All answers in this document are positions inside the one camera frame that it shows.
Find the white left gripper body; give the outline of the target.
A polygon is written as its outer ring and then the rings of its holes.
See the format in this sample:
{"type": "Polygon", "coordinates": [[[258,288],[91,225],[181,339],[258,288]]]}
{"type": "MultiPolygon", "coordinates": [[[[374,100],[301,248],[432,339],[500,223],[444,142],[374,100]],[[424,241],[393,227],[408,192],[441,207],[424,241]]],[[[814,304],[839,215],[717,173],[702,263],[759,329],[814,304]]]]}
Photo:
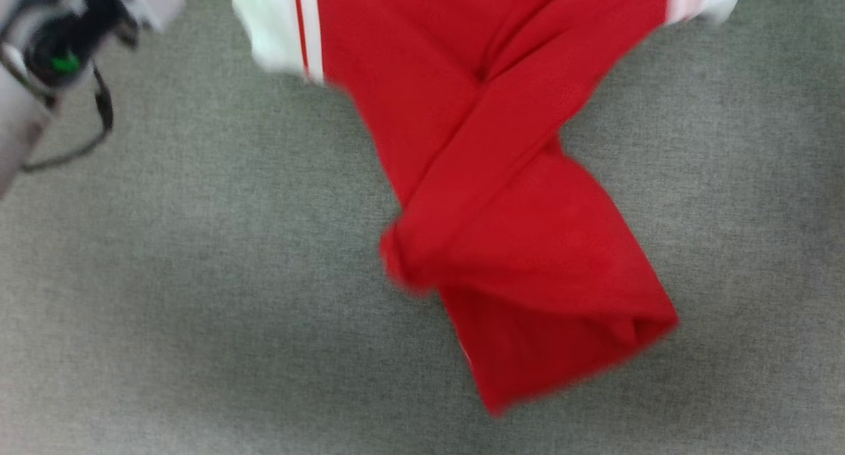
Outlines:
{"type": "Polygon", "coordinates": [[[162,32],[184,0],[2,0],[2,67],[34,94],[57,94],[94,69],[102,46],[131,49],[162,32]]]}

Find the red and white jersey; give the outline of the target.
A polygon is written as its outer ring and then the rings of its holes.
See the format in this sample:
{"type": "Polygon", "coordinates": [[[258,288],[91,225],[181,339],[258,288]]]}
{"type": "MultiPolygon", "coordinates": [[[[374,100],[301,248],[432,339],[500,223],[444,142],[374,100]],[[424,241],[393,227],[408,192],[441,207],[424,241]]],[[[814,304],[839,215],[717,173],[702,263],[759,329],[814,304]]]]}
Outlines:
{"type": "Polygon", "coordinates": [[[559,131],[649,34],[737,0],[232,0],[267,71],[350,94],[401,205],[386,273],[440,293],[492,415],[627,361],[678,316],[559,131]]]}

